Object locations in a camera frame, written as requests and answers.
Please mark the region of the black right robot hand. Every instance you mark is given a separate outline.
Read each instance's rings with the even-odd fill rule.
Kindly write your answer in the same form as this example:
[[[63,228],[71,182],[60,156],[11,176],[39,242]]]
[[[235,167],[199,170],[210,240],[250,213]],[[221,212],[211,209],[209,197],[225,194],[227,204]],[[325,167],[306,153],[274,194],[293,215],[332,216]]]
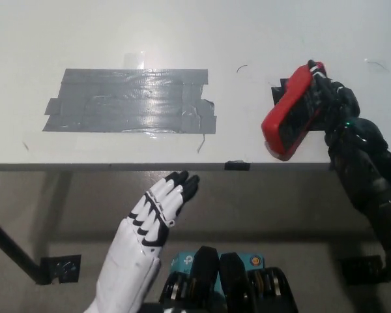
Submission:
[[[314,60],[308,61],[312,90],[319,101],[319,119],[326,133],[333,132],[347,117],[358,117],[360,107],[353,91],[330,79]]]

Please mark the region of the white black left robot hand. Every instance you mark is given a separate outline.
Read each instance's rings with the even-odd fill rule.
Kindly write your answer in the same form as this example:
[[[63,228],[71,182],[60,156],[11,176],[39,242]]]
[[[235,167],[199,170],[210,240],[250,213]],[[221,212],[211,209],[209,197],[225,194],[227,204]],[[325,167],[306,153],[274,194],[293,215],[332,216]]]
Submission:
[[[138,312],[161,267],[160,253],[200,178],[171,172],[123,218],[103,262],[87,312]]]

